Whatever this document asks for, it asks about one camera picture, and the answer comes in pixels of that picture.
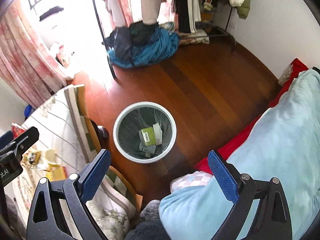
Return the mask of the light blue blanket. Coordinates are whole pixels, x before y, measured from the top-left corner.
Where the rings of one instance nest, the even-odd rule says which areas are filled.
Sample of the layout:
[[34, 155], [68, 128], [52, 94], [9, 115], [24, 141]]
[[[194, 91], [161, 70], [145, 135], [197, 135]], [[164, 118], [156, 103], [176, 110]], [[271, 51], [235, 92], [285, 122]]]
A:
[[[280, 180], [292, 238], [300, 239], [319, 212], [319, 74], [301, 72], [227, 161], [253, 179]], [[231, 208], [212, 178], [206, 186], [185, 187], [163, 198], [159, 216], [171, 239], [211, 239]]]

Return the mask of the blue clothes pile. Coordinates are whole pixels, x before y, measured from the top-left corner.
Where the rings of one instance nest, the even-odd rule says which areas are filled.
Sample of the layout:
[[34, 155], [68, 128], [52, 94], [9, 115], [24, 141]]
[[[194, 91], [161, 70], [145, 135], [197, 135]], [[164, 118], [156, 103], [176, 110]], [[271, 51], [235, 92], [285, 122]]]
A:
[[158, 64], [172, 57], [180, 38], [175, 32], [159, 26], [136, 22], [129, 27], [116, 27], [104, 39], [113, 64], [120, 68], [138, 68]]

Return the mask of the small colourful snack wrapper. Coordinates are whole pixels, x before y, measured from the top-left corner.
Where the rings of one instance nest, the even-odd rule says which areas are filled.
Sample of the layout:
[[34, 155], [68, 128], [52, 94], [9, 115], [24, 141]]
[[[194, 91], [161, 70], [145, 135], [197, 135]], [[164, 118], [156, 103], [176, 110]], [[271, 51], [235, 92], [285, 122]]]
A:
[[24, 163], [24, 165], [31, 165], [31, 166], [37, 165], [39, 162], [40, 156], [41, 156], [41, 151], [31, 148], [22, 155], [21, 162]]

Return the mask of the grey fluffy slipper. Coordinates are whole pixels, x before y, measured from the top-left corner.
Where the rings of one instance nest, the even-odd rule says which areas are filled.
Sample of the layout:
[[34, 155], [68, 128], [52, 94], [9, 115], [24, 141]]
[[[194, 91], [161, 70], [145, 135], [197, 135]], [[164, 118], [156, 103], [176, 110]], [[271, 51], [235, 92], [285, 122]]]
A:
[[160, 200], [154, 199], [150, 201], [144, 209], [140, 212], [140, 220], [147, 221], [147, 220], [160, 220], [159, 216], [159, 206]]

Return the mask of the pink floral curtain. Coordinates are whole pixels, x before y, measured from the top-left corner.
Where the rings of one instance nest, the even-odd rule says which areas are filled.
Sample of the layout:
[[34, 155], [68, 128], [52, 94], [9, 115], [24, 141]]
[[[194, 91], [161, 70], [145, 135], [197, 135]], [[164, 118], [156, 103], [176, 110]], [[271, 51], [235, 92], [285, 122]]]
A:
[[50, 54], [20, 0], [1, 19], [1, 79], [34, 108], [74, 79]]

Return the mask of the yellow snack wrapper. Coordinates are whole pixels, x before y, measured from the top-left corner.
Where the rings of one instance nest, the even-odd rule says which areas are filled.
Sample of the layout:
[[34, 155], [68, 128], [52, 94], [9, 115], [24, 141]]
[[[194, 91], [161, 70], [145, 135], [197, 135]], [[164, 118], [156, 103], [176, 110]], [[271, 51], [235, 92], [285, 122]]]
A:
[[49, 181], [60, 181], [67, 178], [65, 167], [61, 164], [61, 159], [55, 150], [46, 150], [41, 155], [37, 167], [43, 171], [44, 176]]

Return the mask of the white long cardboard box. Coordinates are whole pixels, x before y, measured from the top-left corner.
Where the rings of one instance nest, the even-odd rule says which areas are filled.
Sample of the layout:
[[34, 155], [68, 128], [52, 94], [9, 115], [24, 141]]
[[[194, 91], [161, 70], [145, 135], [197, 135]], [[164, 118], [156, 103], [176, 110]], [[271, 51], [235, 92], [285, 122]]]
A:
[[155, 135], [156, 146], [162, 144], [163, 132], [159, 123], [153, 124], [153, 131]]

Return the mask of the black clothes rack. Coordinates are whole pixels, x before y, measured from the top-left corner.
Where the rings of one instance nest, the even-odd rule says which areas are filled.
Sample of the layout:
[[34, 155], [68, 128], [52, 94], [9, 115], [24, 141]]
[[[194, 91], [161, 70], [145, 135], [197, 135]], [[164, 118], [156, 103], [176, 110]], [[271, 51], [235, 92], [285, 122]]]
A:
[[[130, 23], [133, 22], [131, 0], [111, 0], [112, 8], [107, 9], [110, 16], [110, 26], [107, 29], [104, 29], [104, 22], [102, 20], [102, 17], [99, 16], [96, 1], [92, 0], [92, 2], [95, 11], [95, 16], [97, 18], [98, 26], [103, 39], [102, 45], [108, 51], [111, 49], [111, 47], [106, 44], [106, 39], [108, 38], [107, 31], [113, 31], [118, 25], [120, 27], [128, 27]], [[235, 49], [235, 46], [237, 44], [236, 39], [232, 34], [230, 34], [227, 31], [229, 22], [231, 20], [232, 12], [233, 9], [230, 9], [228, 20], [224, 28], [214, 25], [213, 20], [208, 19], [204, 19], [202, 22], [196, 22], [196, 28], [197, 30], [205, 30], [210, 28], [210, 32], [207, 35], [208, 37], [229, 37], [233, 42], [232, 49]]]

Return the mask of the white round trash bin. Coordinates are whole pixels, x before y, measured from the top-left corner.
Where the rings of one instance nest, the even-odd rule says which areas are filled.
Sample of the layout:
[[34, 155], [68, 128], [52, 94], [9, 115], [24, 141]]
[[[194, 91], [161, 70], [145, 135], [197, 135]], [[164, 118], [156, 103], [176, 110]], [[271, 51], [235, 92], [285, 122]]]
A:
[[155, 163], [169, 154], [177, 137], [176, 122], [163, 106], [149, 101], [126, 107], [116, 118], [113, 141], [126, 159]]

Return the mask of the red snack packet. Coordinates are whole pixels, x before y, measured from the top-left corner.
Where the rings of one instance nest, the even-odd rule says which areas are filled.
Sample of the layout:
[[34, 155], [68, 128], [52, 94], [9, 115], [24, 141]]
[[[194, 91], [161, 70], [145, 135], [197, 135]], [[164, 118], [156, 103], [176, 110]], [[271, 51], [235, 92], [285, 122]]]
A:
[[22, 126], [20, 126], [19, 124], [16, 123], [11, 123], [11, 131], [13, 133], [14, 139], [19, 137], [22, 133], [24, 133], [26, 131], [25, 128], [23, 128]]

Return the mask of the green white small box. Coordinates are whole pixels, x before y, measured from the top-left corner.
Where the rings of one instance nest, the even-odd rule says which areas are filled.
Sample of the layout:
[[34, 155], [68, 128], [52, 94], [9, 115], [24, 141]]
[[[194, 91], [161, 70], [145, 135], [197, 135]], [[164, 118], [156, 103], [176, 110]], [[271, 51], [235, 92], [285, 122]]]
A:
[[144, 147], [156, 144], [155, 135], [152, 127], [143, 128], [138, 132], [138, 134], [140, 142]]

